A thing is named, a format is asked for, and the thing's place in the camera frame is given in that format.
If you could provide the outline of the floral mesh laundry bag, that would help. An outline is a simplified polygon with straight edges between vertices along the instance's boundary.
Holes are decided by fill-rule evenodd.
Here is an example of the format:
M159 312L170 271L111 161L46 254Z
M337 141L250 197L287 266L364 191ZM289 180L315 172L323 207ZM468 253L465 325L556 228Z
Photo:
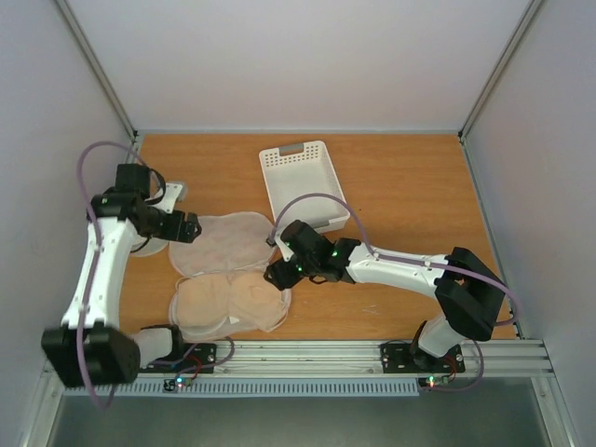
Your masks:
M202 233L194 242L169 244L169 260L181 275L179 280L251 270L260 270L264 275L274 254L274 249L265 242L272 229L265 216L242 211L224 216L202 216L199 223Z

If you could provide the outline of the pink bra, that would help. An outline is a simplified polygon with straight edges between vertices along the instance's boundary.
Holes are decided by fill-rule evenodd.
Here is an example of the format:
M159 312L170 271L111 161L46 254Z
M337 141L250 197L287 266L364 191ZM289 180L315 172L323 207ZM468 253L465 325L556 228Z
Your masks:
M280 291L260 270L182 278L169 305L169 321L190 342L238 332L272 332L288 316L291 293Z

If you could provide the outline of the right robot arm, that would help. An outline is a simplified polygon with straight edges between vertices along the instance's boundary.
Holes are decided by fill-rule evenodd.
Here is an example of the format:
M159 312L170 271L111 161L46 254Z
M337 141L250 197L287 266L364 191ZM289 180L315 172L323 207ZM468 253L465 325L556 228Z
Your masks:
M330 241L296 220L275 238L280 259L264 278L281 291L303 279L316 284L381 284L434 299L439 314L421 323L409 347L409 359L428 371L456 345L468 339L490 340L505 298L502 282L472 252L456 247L449 254L415 255L381 250L364 241Z

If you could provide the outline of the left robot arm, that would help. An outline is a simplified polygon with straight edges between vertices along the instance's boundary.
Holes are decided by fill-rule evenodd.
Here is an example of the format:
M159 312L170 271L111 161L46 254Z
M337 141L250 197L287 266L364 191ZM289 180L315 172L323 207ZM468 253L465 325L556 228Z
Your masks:
M187 187L143 165L120 164L115 184L90 200L88 245L74 297L41 346L68 388L133 382L153 361L182 368L188 349L173 324L120 330L120 295L129 257L156 252L154 244L192 243L201 233L194 213L177 210Z

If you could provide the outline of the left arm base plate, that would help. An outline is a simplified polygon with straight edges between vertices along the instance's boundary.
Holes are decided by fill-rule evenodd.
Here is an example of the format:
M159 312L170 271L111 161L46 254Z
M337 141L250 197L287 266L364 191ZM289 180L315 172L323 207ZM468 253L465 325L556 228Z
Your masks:
M212 373L212 364L217 359L217 345L214 343L184 344L181 349L159 358L141 368L142 373L178 373L187 368L194 372L198 366Z

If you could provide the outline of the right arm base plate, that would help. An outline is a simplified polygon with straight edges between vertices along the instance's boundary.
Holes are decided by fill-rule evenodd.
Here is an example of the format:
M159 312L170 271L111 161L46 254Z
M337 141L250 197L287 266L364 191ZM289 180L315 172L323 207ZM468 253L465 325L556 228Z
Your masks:
M442 358L422 352L414 355L411 342L390 340L379 345L384 373L464 373L466 366L460 345L452 347Z

